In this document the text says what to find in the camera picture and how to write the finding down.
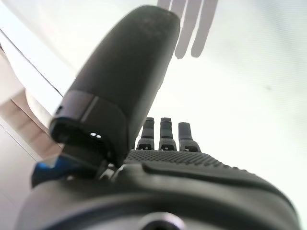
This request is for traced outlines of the robot left hand black white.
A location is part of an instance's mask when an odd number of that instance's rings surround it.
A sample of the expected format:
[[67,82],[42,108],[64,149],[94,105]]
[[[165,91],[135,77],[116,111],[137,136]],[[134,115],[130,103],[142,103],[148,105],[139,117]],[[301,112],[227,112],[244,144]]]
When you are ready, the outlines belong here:
[[38,162],[17,230],[298,230],[274,185],[202,153],[189,123],[162,118],[154,149],[149,109],[180,20],[141,6],[105,36],[64,95],[49,128],[61,154]]

